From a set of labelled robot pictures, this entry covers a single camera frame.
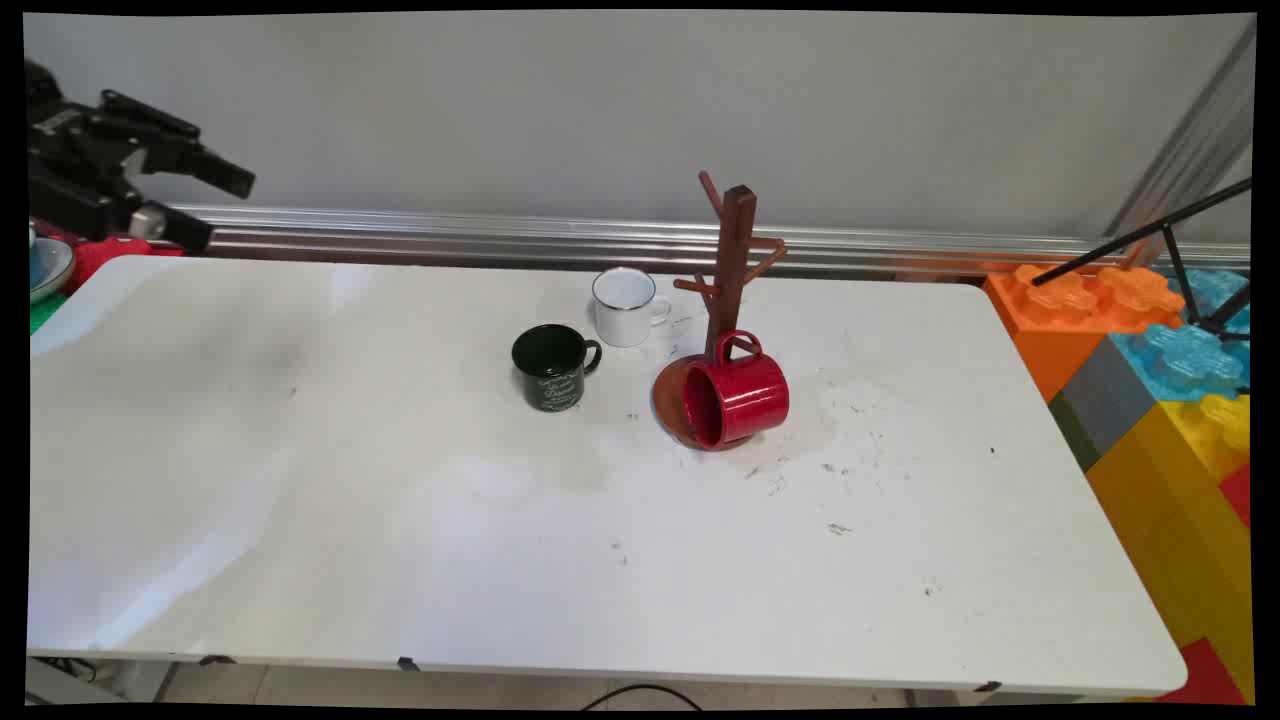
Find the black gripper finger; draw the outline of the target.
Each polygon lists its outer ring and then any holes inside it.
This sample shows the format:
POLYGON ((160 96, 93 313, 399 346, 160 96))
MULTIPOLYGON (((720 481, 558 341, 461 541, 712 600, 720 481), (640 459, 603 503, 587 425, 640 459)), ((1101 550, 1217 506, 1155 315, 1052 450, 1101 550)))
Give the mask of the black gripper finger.
POLYGON ((221 158, 201 141, 201 129, 137 99, 104 90, 99 105, 99 131, 145 150, 145 174, 188 176, 247 199, 256 174, 221 158))
POLYGON ((131 237, 148 243, 174 243, 184 252, 206 252, 214 232, 214 225, 207 222, 155 202, 142 204, 129 215, 131 237))

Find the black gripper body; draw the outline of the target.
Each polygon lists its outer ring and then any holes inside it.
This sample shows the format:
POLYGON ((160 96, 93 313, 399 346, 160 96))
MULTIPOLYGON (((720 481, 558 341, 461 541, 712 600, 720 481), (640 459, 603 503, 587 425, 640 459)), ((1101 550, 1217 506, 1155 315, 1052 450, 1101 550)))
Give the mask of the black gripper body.
POLYGON ((90 241, 143 237, 154 217, 131 183, 141 173, 140 132, 154 127, 145 102, 105 90, 96 108, 68 100, 51 70, 28 63, 28 214, 90 241))

